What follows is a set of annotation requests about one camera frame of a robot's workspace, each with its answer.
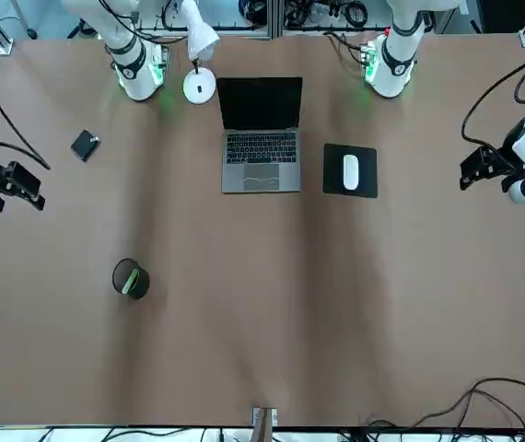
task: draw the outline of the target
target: laptop screen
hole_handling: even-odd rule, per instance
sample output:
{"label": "laptop screen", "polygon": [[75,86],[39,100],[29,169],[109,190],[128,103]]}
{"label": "laptop screen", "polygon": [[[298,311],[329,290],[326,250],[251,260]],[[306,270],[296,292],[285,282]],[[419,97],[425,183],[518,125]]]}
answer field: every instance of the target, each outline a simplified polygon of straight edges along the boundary
{"label": "laptop screen", "polygon": [[226,129],[282,130],[299,125],[302,78],[218,78]]}

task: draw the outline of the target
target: laptop keyboard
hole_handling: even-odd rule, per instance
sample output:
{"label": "laptop keyboard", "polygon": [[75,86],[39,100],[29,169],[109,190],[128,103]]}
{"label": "laptop keyboard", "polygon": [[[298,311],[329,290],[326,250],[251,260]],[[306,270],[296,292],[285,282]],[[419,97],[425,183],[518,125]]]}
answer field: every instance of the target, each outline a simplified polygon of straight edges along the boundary
{"label": "laptop keyboard", "polygon": [[246,163],[295,163],[296,135],[280,132],[276,134],[228,134],[228,164]]}

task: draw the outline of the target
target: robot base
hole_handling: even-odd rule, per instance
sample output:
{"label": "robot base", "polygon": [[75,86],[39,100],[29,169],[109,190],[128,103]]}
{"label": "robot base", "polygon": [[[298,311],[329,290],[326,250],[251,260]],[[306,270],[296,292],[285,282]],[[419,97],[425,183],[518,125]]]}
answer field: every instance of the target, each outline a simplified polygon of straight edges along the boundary
{"label": "robot base", "polygon": [[385,35],[381,34],[373,44],[368,45],[369,53],[372,52],[372,55],[367,60],[364,78],[366,83],[370,84],[383,98],[393,99],[402,93],[403,88],[410,81],[414,63],[410,65],[402,76],[395,76],[383,60],[381,46],[384,41]]}

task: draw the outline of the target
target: laptop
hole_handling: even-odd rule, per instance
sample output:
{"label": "laptop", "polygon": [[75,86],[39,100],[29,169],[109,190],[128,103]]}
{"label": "laptop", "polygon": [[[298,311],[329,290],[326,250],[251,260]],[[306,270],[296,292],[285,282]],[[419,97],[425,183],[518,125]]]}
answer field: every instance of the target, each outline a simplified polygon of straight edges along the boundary
{"label": "laptop", "polygon": [[222,192],[299,192],[301,77],[218,78]]}

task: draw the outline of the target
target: laptop trackpad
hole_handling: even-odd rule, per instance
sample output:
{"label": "laptop trackpad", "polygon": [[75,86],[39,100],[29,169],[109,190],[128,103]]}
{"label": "laptop trackpad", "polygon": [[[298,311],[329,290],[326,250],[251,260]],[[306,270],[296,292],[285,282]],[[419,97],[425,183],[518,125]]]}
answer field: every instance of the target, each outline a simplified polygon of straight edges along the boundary
{"label": "laptop trackpad", "polygon": [[278,190],[278,164],[248,164],[244,166],[245,192],[271,192]]}

